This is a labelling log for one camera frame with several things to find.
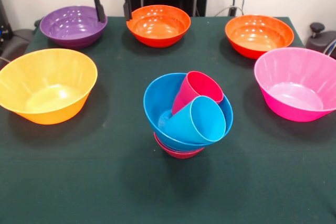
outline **yellow bowl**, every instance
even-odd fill
[[[34,123],[61,123],[82,109],[97,76],[95,63],[80,52],[31,52],[0,71],[0,105]]]

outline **orange bowl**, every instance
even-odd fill
[[[258,59],[276,48],[288,47],[294,40],[294,32],[285,22],[260,15],[231,19],[225,26],[225,34],[233,48],[250,59]]]
[[[61,123],[81,110],[97,76],[95,63],[81,52],[31,52],[0,71],[0,105],[34,123]]]
[[[188,14],[168,5],[149,5],[132,12],[127,27],[138,41],[150,47],[168,47],[178,42],[191,25]]]

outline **pink bowl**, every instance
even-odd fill
[[[254,74],[267,105],[279,116],[310,122],[336,110],[336,60],[304,48],[262,55]]]
[[[177,152],[177,151],[173,151],[172,149],[169,149],[166,146],[164,146],[155,133],[154,133],[154,137],[155,137],[156,142],[159,144],[159,146],[165,152],[167,152],[172,157],[176,157],[176,158],[179,158],[179,159],[191,158],[191,157],[197,155],[198,153],[200,153],[204,149],[204,148],[201,148],[201,149],[198,149],[198,150],[195,150],[195,151],[192,151],[192,152]]]

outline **bowl rim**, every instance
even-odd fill
[[[287,24],[286,24],[285,22],[283,22],[282,20],[279,20],[278,18],[271,17],[271,16],[265,16],[265,15],[258,15],[258,14],[242,15],[242,16],[238,16],[238,17],[234,17],[234,18],[230,19],[230,20],[226,23],[226,25],[225,25],[225,29],[224,29],[224,31],[225,31],[225,35],[226,35],[226,37],[229,39],[229,41],[233,42],[233,43],[236,44],[236,45],[239,45],[239,44],[237,44],[233,39],[231,39],[231,36],[228,35],[227,27],[228,27],[228,25],[229,25],[230,23],[232,23],[234,20],[238,20],[238,19],[241,19],[242,17],[247,17],[247,16],[249,16],[249,17],[270,18],[270,19],[276,20],[277,22],[283,24],[285,27],[287,27],[287,28],[291,31],[291,33],[290,33],[290,34],[291,34],[290,42],[287,43],[287,44],[285,44],[285,46],[283,46],[283,47],[278,47],[278,48],[286,48],[286,47],[290,46],[290,45],[293,43],[294,38],[295,38],[295,35],[294,35],[294,31],[293,31],[293,29],[292,29],[289,25],[287,25]],[[250,48],[247,48],[247,47],[244,47],[244,48],[246,48],[246,49],[248,49],[248,50],[251,50],[251,51],[255,51],[255,52],[270,52],[270,51],[274,50],[274,49],[270,49],[270,50],[264,51],[264,50],[250,49]]]
[[[169,149],[168,147],[164,146],[163,143],[161,143],[161,140],[159,139],[159,137],[157,136],[157,134],[155,132],[153,132],[153,134],[154,134],[154,138],[155,138],[156,142],[158,143],[158,145],[164,151],[166,151],[168,153],[173,153],[173,154],[176,154],[176,155],[185,156],[185,155],[192,155],[192,154],[195,154],[195,153],[199,153],[199,152],[201,152],[205,148],[205,147],[202,147],[200,149],[197,149],[197,150],[194,150],[194,151],[190,151],[190,152],[178,152],[178,151]]]
[[[181,76],[186,76],[187,73],[167,73],[167,74],[164,74],[164,75],[162,75],[162,76],[159,76],[159,77],[157,77],[156,79],[154,79],[153,81],[151,81],[151,83],[147,86],[147,88],[146,88],[146,90],[145,90],[145,93],[144,93],[144,95],[143,95],[143,108],[144,108],[144,111],[145,111],[145,114],[146,114],[147,119],[150,121],[150,124],[153,125],[153,126],[155,127],[155,130],[156,130],[156,131],[160,132],[160,133],[161,133],[162,135],[164,135],[165,137],[167,137],[167,138],[169,138],[169,139],[171,139],[171,140],[173,140],[173,141],[175,141],[175,142],[177,142],[177,143],[180,143],[180,144],[183,144],[183,145],[188,145],[188,146],[196,146],[196,148],[202,148],[202,147],[207,147],[207,146],[209,146],[210,144],[205,144],[205,145],[204,145],[204,144],[192,144],[192,143],[184,143],[184,142],[181,142],[181,141],[179,141],[179,140],[176,140],[176,139],[174,139],[174,138],[168,136],[167,134],[165,134],[163,131],[161,131],[161,130],[157,127],[157,125],[152,121],[152,119],[149,117],[148,112],[147,112],[147,109],[146,109],[146,106],[145,106],[145,98],[146,98],[146,94],[147,94],[147,92],[148,92],[150,86],[153,85],[156,81],[158,81],[159,79],[164,78],[164,77],[166,77],[166,76],[170,76],[170,75],[181,75]],[[230,107],[230,112],[231,112],[231,114],[232,114],[232,120],[231,120],[230,123],[229,123],[229,127],[226,125],[226,129],[225,129],[225,133],[224,133],[224,136],[223,136],[223,137],[225,137],[225,136],[229,133],[229,131],[231,130],[232,124],[233,124],[233,109],[232,109],[231,103],[230,103],[229,99],[226,97],[226,95],[225,95],[224,98],[223,98],[223,101],[224,101],[224,100],[228,103],[228,105],[229,105],[229,107]]]
[[[108,22],[108,17],[107,15],[105,14],[105,22],[103,23],[103,26],[102,28],[100,28],[99,30],[97,30],[96,32],[88,35],[88,36],[84,36],[84,37],[81,37],[81,38],[77,38],[77,39],[67,39],[67,38],[57,38],[57,37],[54,37],[54,36],[51,36],[51,35],[48,35],[43,29],[42,29],[42,24],[43,22],[45,22],[46,18],[48,18],[51,14],[53,14],[54,12],[57,12],[59,10],[62,10],[62,9],[67,9],[67,8],[71,8],[71,7],[84,7],[84,8],[90,8],[90,9],[94,9],[96,10],[94,7],[92,6],[87,6],[87,5],[69,5],[69,6],[65,6],[65,7],[62,7],[62,8],[59,8],[59,9],[56,9],[50,13],[48,13],[46,16],[44,16],[42,19],[41,19],[41,22],[39,24],[39,29],[41,31],[41,33],[43,33],[47,38],[49,39],[54,39],[54,40],[59,40],[59,41],[77,41],[77,40],[82,40],[84,38],[89,38],[91,36],[94,36],[98,33],[100,33],[101,31],[103,31],[107,25],[107,22]]]
[[[332,108],[332,109],[322,109],[322,110],[309,110],[309,109],[298,108],[298,107],[296,107],[296,106],[289,105],[289,104],[284,103],[284,102],[280,101],[279,99],[275,98],[273,95],[271,95],[271,94],[268,92],[268,90],[266,90],[266,89],[263,87],[263,85],[261,85],[261,83],[260,83],[260,81],[259,81],[259,79],[258,79],[258,76],[257,76],[257,74],[256,74],[256,69],[258,68],[258,65],[261,64],[260,62],[261,62],[265,57],[269,57],[269,55],[272,55],[275,51],[287,51],[287,50],[291,51],[291,50],[293,50],[293,49],[294,49],[294,50],[298,50],[298,51],[313,52],[315,55],[318,55],[318,56],[320,56],[320,57],[325,57],[326,59],[327,59],[327,58],[330,59],[329,61],[330,61],[330,62],[333,62],[333,64],[336,65],[336,60],[334,60],[334,59],[331,58],[330,56],[325,55],[325,54],[323,54],[323,53],[321,53],[321,52],[317,52],[317,51],[311,50],[311,49],[302,48],[302,47],[285,47],[285,48],[277,48],[277,49],[274,49],[274,50],[272,50],[272,51],[269,51],[269,52],[264,53],[262,56],[260,56],[260,57],[257,59],[255,65],[254,65],[254,76],[255,76],[255,79],[256,79],[258,85],[260,86],[260,88],[261,88],[262,90],[264,90],[270,97],[272,97],[272,98],[275,99],[276,101],[278,101],[278,102],[280,102],[280,103],[282,103],[282,104],[284,104],[284,105],[287,105],[287,106],[289,106],[289,107],[295,108],[295,109],[297,109],[297,110],[308,111],[308,112],[331,112],[331,111],[336,110],[336,106],[335,106],[334,108]]]
[[[25,55],[22,55],[22,56],[16,58],[15,60],[11,61],[10,63],[8,63],[6,66],[4,66],[0,70],[0,76],[1,76],[2,70],[4,70],[5,68],[8,68],[8,66],[11,66],[11,65],[15,64],[16,62],[22,60],[23,58],[29,57],[30,55],[33,55],[33,54],[36,54],[36,53],[43,53],[43,52],[46,52],[46,51],[72,51],[72,52],[76,52],[78,55],[81,55],[83,57],[87,57],[92,62],[93,71],[94,71],[94,75],[95,75],[94,82],[92,83],[92,85],[90,86],[90,88],[83,95],[79,96],[79,98],[76,99],[75,101],[73,101],[72,103],[70,103],[68,105],[65,105],[65,106],[63,106],[61,108],[54,109],[54,110],[48,110],[48,111],[42,111],[42,112],[26,112],[26,111],[21,111],[21,110],[13,110],[13,109],[10,109],[9,107],[3,105],[3,103],[1,101],[0,101],[0,106],[2,106],[3,108],[5,108],[5,109],[7,109],[9,111],[14,112],[14,113],[18,113],[18,114],[27,114],[27,115],[46,114],[46,113],[55,112],[55,111],[59,111],[59,110],[62,110],[64,108],[67,108],[67,107],[69,107],[69,106],[77,103],[78,101],[80,101],[81,99],[83,99],[85,96],[87,96],[91,92],[91,90],[95,86],[95,84],[97,82],[97,78],[98,78],[98,69],[97,69],[97,66],[96,66],[95,62],[89,56],[83,54],[82,52],[79,52],[79,51],[76,51],[76,50],[71,50],[71,49],[66,49],[66,48],[48,48],[48,49],[42,49],[42,50],[33,51],[33,52],[27,53]]]
[[[164,6],[164,7],[168,7],[168,8],[171,8],[171,9],[177,9],[177,10],[179,10],[180,12],[182,12],[183,14],[185,14],[185,15],[188,17],[188,24],[187,24],[187,27],[183,30],[183,32],[179,33],[178,35],[174,35],[174,36],[172,36],[172,37],[167,37],[167,38],[149,38],[149,37],[144,37],[144,36],[142,36],[142,35],[136,33],[135,31],[133,31],[133,30],[131,29],[131,27],[130,27],[130,21],[127,21],[127,22],[126,22],[126,25],[127,25],[128,30],[129,30],[131,33],[133,33],[133,34],[135,34],[135,35],[137,35],[137,36],[139,36],[139,37],[146,38],[146,39],[150,39],[150,40],[173,39],[173,38],[176,38],[176,37],[179,37],[179,36],[185,34],[185,33],[189,30],[189,28],[190,28],[190,26],[191,26],[191,18],[189,17],[189,15],[188,15],[185,11],[183,11],[182,9],[179,9],[179,8],[174,7],[174,6],[171,6],[171,5],[146,5],[146,6],[142,6],[142,7],[138,8],[138,9],[132,11],[132,15],[133,15],[133,13],[135,13],[135,12],[141,10],[141,9],[148,8],[148,7],[158,7],[158,6]]]

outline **pink cup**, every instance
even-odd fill
[[[176,114],[200,95],[213,99],[217,104],[224,98],[221,87],[214,79],[204,73],[191,71],[184,78],[181,88],[175,97],[172,114]]]

